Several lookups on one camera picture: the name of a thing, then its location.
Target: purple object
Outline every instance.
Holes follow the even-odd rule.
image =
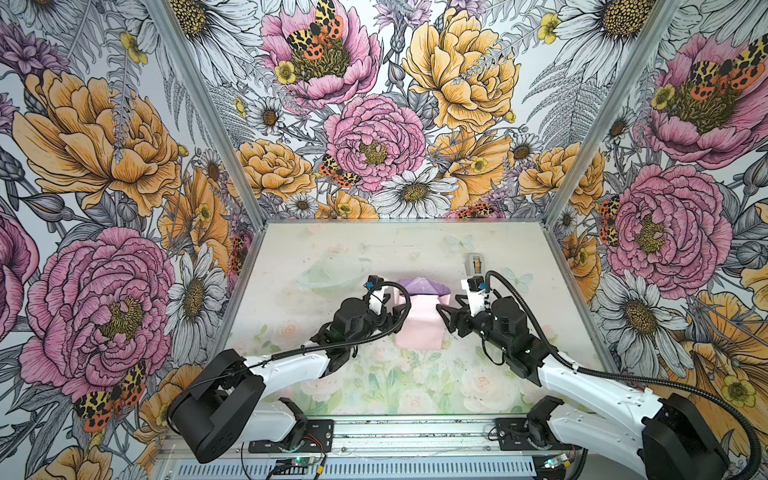
[[[450,295],[451,289],[440,282],[418,276],[416,278],[401,278],[397,281],[403,285],[409,295]]]

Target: ventilation grille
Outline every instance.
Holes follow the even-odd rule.
[[[274,460],[246,460],[253,480],[264,480],[275,465]],[[273,475],[274,480],[313,478],[312,466],[301,475],[297,469]],[[329,458],[320,478],[351,480],[353,478],[510,478],[535,476],[529,456],[515,457],[438,457],[438,458]],[[182,461],[173,480],[247,480],[239,461],[216,460],[206,465]]]

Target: table surface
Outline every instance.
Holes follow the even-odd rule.
[[[271,223],[227,348],[263,355],[298,347],[333,318],[342,300],[365,293],[364,280],[336,292],[296,285],[324,257],[364,258],[368,273],[387,280],[425,276],[456,294],[469,251],[511,276],[552,343],[600,368],[541,226],[531,222]],[[488,353],[501,355],[493,346]],[[279,392],[307,415],[524,413],[546,394],[489,362],[478,336],[461,339],[447,330],[439,351],[399,349],[390,336],[360,346],[357,358],[332,375]]]

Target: mounting plate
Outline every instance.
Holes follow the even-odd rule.
[[[502,452],[513,452],[519,450],[570,450],[573,445],[560,443],[554,438],[550,438],[545,447],[535,445],[529,440],[531,434],[528,432],[525,417],[506,417],[496,419],[496,432],[498,432],[498,447]]]
[[[333,420],[309,420],[306,424],[305,434],[309,433],[323,443],[325,452],[330,452],[333,446]],[[260,440],[248,443],[249,453],[287,453],[280,448],[279,442]],[[304,439],[299,448],[291,453],[320,453],[323,449],[315,442]]]

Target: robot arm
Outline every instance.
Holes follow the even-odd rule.
[[[521,431],[497,422],[500,437],[509,435],[515,445],[529,442],[538,449],[579,445],[653,480],[723,477],[728,457],[688,399],[676,394],[662,399],[648,388],[589,376],[558,352],[569,368],[530,333],[528,316],[514,298],[490,303],[481,276],[463,280],[462,286],[466,295],[456,296],[461,308],[436,307],[449,332],[480,335],[484,345],[502,351],[502,364],[515,374],[583,407],[547,396],[528,413]]]
[[[319,379],[341,367],[352,348],[333,348],[339,342],[360,342],[377,329],[402,325],[402,306],[387,313],[389,294],[379,286],[384,280],[370,276],[368,300],[348,298],[312,337],[312,342],[283,358],[241,357],[234,350],[215,356],[193,384],[174,399],[168,418],[200,463],[211,462],[238,442],[270,440],[284,450],[301,442],[306,417],[289,399],[264,402],[272,393],[304,380]],[[323,350],[307,351],[314,346]]]

